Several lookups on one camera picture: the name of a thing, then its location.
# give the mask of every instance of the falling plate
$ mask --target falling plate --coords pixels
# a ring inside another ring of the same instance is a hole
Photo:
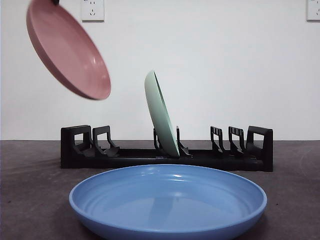
[[[107,67],[80,24],[52,0],[32,0],[26,14],[32,45],[46,68],[72,92],[95,100],[111,92]]]
[[[150,116],[161,146],[170,156],[179,157],[176,134],[155,71],[150,71],[145,77],[144,89]]]
[[[89,177],[69,202],[87,228],[108,240],[230,240],[258,221],[267,196],[233,173],[159,164]]]

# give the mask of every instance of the gray table surface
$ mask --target gray table surface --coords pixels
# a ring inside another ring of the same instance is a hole
[[[152,141],[115,141],[152,148]],[[209,141],[183,141],[209,149]],[[60,169],[59,141],[1,141],[2,240],[100,240],[68,202],[78,182],[107,169]],[[274,172],[234,171],[260,185],[268,204],[237,240],[320,240],[320,141],[275,141]]]

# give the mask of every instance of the dish rack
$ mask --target dish rack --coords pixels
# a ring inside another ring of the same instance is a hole
[[[83,134],[82,143],[77,144],[75,135]],[[98,136],[106,134],[109,148],[102,148]],[[225,171],[273,171],[273,130],[249,126],[246,144],[244,130],[229,126],[228,138],[230,149],[223,144],[221,128],[211,126],[211,149],[189,149],[180,141],[180,129],[176,127],[177,143],[180,157],[168,155],[162,148],[153,129],[154,149],[120,148],[111,139],[110,126],[93,128],[79,125],[61,128],[60,167],[63,169],[79,168],[123,168],[148,164],[182,164],[209,167]],[[254,134],[263,136],[262,147],[255,145]],[[233,141],[239,137],[239,147]]]

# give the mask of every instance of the mint green plate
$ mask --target mint green plate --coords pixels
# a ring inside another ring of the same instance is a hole
[[[150,71],[145,77],[144,90],[153,126],[163,149],[170,156],[179,157],[176,133],[172,127],[155,71]]]

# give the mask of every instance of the wall socket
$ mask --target wall socket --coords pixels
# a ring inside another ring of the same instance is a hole
[[[320,21],[320,0],[307,0],[307,21]]]
[[[81,0],[83,22],[105,21],[105,0]]]

